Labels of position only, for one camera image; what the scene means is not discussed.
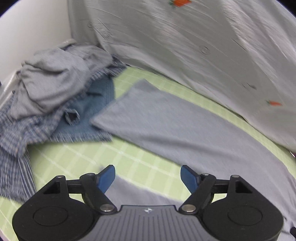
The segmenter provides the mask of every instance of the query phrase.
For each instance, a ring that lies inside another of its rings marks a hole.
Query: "ribbed gray panel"
[[[80,241],[217,241],[191,215],[174,206],[122,206],[99,219]]]

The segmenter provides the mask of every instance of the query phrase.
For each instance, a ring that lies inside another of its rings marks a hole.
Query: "checkered cloth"
[[[52,113],[10,120],[8,113],[15,95],[0,110],[0,195],[18,202],[28,200],[35,192],[27,145],[49,140],[64,111],[86,94],[91,82],[104,75],[117,76],[125,65],[113,56],[113,63],[93,74],[84,90]]]

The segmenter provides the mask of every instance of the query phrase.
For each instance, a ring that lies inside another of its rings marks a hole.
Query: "green checkered bed sheet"
[[[116,97],[121,96],[140,79],[146,79],[160,90],[197,104],[243,129],[268,148],[296,177],[296,161],[289,151],[274,144],[233,112],[175,81],[145,70],[128,67],[114,79]],[[116,137],[110,143],[33,145],[29,146],[29,154],[37,190],[56,175],[77,179],[82,174],[96,173],[102,166],[113,164],[117,175],[139,187],[178,200],[185,200],[189,196],[188,190],[180,180],[180,166]],[[78,194],[71,196],[82,200]],[[18,203],[0,198],[0,230],[10,241],[17,241],[11,222],[19,206]]]

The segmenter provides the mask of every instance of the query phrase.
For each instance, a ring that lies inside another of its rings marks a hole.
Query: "white wall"
[[[0,81],[33,53],[71,38],[67,0],[20,0],[0,17]]]

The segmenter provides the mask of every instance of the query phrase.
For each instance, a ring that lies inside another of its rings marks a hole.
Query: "white logo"
[[[153,209],[151,209],[151,208],[146,208],[146,209],[144,209],[144,211],[147,212],[147,213],[151,213],[151,212],[153,211]]]

